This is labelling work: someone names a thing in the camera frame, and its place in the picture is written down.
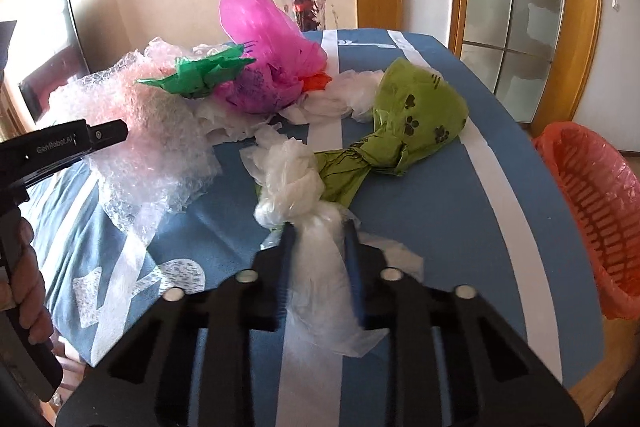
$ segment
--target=blue tablecloth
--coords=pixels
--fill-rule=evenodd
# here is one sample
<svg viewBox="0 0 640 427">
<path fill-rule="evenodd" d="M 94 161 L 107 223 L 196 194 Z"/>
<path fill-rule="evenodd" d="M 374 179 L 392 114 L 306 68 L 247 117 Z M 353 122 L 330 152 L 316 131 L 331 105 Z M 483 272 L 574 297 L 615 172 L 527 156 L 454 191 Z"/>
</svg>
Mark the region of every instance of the blue tablecloth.
<svg viewBox="0 0 640 427">
<path fill-rule="evenodd" d="M 576 384 L 602 358 L 600 308 L 580 235 L 527 135 L 432 37 L 371 29 L 307 35 L 322 42 L 334 73 L 384 70 L 406 56 L 427 61 L 466 99 L 470 120 L 460 139 L 401 178 L 370 174 L 351 210 L 367 232 L 420 255 L 425 284 L 478 288 L 565 386 Z M 370 130 L 345 119 L 312 132 L 333 133 L 330 140 L 337 132 L 347 146 Z M 309 128 L 282 132 L 306 140 Z M 106 217 L 85 164 L 32 189 L 23 212 L 36 228 L 47 301 L 85 359 L 97 362 L 160 285 L 208 289 L 250 265 L 268 233 L 253 218 L 254 182 L 238 153 L 251 143 L 216 147 L 223 174 L 186 213 L 166 216 L 146 251 Z M 118 286 L 121 277 L 131 285 Z M 259 426 L 383 425 L 386 341 L 347 359 L 298 348 L 288 334 L 252 336 Z"/>
</svg>

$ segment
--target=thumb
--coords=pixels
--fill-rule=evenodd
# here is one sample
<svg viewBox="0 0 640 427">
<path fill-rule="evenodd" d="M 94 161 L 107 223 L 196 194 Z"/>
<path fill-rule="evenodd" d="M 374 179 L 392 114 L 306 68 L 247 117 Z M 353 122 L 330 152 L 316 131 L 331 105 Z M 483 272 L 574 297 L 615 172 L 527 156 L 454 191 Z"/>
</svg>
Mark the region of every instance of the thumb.
<svg viewBox="0 0 640 427">
<path fill-rule="evenodd" d="M 14 294 L 8 282 L 0 282 L 0 311 L 15 308 Z"/>
</svg>

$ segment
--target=screw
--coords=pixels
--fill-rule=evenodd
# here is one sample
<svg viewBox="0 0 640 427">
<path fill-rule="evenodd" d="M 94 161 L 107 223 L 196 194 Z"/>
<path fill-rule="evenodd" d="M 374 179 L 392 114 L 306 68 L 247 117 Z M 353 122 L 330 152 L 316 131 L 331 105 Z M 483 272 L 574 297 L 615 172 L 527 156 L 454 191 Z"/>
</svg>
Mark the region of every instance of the screw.
<svg viewBox="0 0 640 427">
<path fill-rule="evenodd" d="M 162 294 L 162 298 L 165 301 L 169 302 L 177 302 L 184 297 L 184 290 L 182 288 L 178 288 L 174 286 L 173 288 L 169 288 L 166 292 Z"/>
<path fill-rule="evenodd" d="M 385 281 L 399 281 L 402 279 L 402 272 L 398 268 L 385 268 L 380 272 L 380 277 Z"/>
<path fill-rule="evenodd" d="M 467 286 L 463 284 L 462 286 L 458 286 L 456 288 L 456 295 L 461 299 L 473 299 L 478 295 L 478 292 L 473 286 Z"/>
<path fill-rule="evenodd" d="M 254 282 L 258 280 L 258 272 L 255 270 L 242 270 L 236 273 L 236 280 L 241 283 Z"/>
</svg>

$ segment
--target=red basket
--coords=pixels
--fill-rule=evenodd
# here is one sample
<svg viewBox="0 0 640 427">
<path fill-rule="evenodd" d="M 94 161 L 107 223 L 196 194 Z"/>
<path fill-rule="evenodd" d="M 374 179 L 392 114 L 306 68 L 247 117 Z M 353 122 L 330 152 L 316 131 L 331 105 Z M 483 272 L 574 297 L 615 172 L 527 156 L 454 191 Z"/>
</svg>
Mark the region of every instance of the red basket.
<svg viewBox="0 0 640 427">
<path fill-rule="evenodd" d="M 602 136 L 572 122 L 533 140 L 569 204 L 608 319 L 640 317 L 640 181 Z"/>
</svg>

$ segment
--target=wooden floor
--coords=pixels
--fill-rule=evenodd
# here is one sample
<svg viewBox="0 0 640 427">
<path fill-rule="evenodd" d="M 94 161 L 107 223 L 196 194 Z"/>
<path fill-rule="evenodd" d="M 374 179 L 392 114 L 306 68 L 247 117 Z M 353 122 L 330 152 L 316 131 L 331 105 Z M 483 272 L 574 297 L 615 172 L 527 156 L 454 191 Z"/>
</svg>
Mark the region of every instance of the wooden floor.
<svg viewBox="0 0 640 427">
<path fill-rule="evenodd" d="M 627 158 L 627 161 L 636 175 L 640 176 L 640 157 Z M 620 378 L 636 360 L 639 325 L 640 321 L 609 321 L 603 317 L 605 358 L 570 391 L 587 422 L 593 418 L 604 397 L 615 389 Z"/>
</svg>

